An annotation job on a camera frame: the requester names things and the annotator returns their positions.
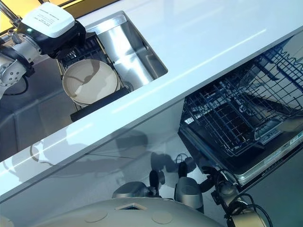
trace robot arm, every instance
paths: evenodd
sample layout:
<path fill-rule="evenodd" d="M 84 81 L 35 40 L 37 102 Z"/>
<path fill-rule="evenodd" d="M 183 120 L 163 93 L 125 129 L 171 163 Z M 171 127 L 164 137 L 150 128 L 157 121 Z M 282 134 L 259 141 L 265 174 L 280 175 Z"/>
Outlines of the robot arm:
<path fill-rule="evenodd" d="M 60 59 L 85 42 L 85 28 L 64 9 L 46 2 L 29 12 L 17 30 L 0 38 L 0 99 L 22 76 L 35 71 L 33 60 L 47 54 Z"/>

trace wire rack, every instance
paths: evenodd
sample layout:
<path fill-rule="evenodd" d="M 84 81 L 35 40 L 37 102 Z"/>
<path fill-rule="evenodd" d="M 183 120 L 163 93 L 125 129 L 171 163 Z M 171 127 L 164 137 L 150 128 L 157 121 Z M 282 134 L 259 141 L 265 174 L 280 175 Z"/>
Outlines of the wire rack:
<path fill-rule="evenodd" d="M 233 157 L 262 148 L 302 107 L 303 66 L 275 47 L 186 97 L 182 119 Z"/>
<path fill-rule="evenodd" d="M 69 66 L 83 59 L 95 59 L 107 63 L 117 75 L 118 80 L 120 80 L 121 87 L 125 86 L 114 67 L 114 62 L 110 60 L 109 56 L 105 52 L 105 48 L 103 47 L 101 41 L 98 39 L 96 33 L 88 33 L 85 44 L 83 46 L 76 46 L 66 55 L 66 57 L 57 61 L 61 79 L 63 78 L 63 75 Z M 77 111 L 82 109 L 80 105 L 77 105 L 75 103 L 74 105 Z"/>

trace white countertop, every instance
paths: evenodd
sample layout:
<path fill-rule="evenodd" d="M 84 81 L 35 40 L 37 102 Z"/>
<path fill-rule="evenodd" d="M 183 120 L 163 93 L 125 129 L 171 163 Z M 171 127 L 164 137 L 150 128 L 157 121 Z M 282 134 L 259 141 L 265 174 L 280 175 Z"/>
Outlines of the white countertop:
<path fill-rule="evenodd" d="M 301 31 L 302 9 L 302 0 L 121 0 L 80 18 L 89 28 L 123 10 L 169 71 L 0 163 L 0 202 Z"/>

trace floor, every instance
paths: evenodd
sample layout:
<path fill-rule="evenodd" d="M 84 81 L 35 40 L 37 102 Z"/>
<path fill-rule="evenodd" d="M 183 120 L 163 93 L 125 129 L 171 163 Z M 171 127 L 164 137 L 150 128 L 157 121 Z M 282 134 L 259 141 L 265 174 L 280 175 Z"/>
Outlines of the floor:
<path fill-rule="evenodd" d="M 160 174 L 160 195 L 173 198 L 178 180 L 176 163 L 186 158 L 191 171 L 188 176 L 198 183 L 206 179 L 198 166 L 208 163 L 200 154 L 190 154 L 178 135 L 148 151 L 142 152 L 142 149 L 140 146 L 126 149 L 120 154 L 125 157 L 116 157 L 112 152 L 111 155 L 86 155 L 80 162 L 1 204 L 0 213 L 13 220 L 15 227 L 30 227 L 49 217 L 110 199 L 112 193 L 126 182 L 141 181 L 148 185 L 152 168 Z M 138 158 L 131 158 L 138 152 L 141 154 Z M 248 191 L 268 212 L 275 227 L 303 226 L 302 161 L 303 152 L 299 152 Z M 213 201 L 212 191 L 203 193 L 205 215 L 226 226 L 224 211 Z"/>
<path fill-rule="evenodd" d="M 127 182 L 141 181 L 149 185 L 152 168 L 160 174 L 160 195 L 173 198 L 178 181 L 177 163 L 186 158 L 191 170 L 188 176 L 198 183 L 206 179 L 177 134 L 148 150 L 136 145 L 120 151 L 119 157 L 113 151 L 109 153 L 86 155 L 33 185 L 1 204 L 1 215 L 11 219 L 15 227 L 30 227 L 69 210 L 110 199 L 112 193 Z M 203 194 L 205 215 L 225 226 L 224 212 L 216 206 L 210 192 Z"/>

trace stainless steel sink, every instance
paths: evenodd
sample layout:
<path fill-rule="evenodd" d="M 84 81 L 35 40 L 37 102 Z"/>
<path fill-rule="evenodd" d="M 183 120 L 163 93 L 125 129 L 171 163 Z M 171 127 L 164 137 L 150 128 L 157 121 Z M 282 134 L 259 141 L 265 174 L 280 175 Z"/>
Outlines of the stainless steel sink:
<path fill-rule="evenodd" d="M 119 76 L 130 91 L 167 73 L 158 56 L 129 18 L 118 12 L 92 25 Z M 57 62 L 46 59 L 35 64 L 28 91 L 0 100 L 0 161 L 72 123 L 76 106 L 65 94 Z M 24 82 L 8 93 L 24 89 Z"/>
<path fill-rule="evenodd" d="M 130 86 L 131 90 L 136 90 L 168 72 L 123 12 L 105 18 L 89 31 L 98 34 L 122 82 Z"/>

